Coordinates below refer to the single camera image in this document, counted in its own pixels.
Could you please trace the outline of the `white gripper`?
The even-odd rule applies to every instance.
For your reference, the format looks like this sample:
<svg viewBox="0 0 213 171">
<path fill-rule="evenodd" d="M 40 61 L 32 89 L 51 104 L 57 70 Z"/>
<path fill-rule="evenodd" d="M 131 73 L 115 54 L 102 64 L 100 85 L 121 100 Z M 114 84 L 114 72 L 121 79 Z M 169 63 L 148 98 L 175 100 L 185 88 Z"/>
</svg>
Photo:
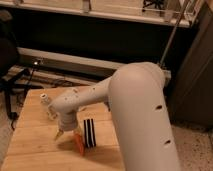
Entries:
<svg viewBox="0 0 213 171">
<path fill-rule="evenodd" d="M 54 140 L 58 140 L 63 134 L 64 131 L 72 131 L 78 126 L 77 113 L 71 111 L 66 114 L 58 115 L 58 127 L 60 130 L 56 133 Z M 83 136 L 83 131 L 81 128 L 76 128 L 74 134 Z"/>
</svg>

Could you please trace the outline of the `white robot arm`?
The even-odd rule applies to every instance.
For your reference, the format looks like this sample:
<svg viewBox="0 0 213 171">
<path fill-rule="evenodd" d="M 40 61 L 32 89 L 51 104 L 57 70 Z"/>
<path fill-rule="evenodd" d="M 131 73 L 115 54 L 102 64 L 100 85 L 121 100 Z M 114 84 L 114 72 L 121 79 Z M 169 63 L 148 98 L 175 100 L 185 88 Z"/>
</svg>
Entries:
<svg viewBox="0 0 213 171">
<path fill-rule="evenodd" d="M 107 102 L 110 106 L 125 171 L 181 171 L 165 103 L 164 71 L 155 63 L 130 63 L 77 93 L 56 97 L 49 109 L 59 114 L 58 127 L 77 127 L 81 106 Z"/>
</svg>

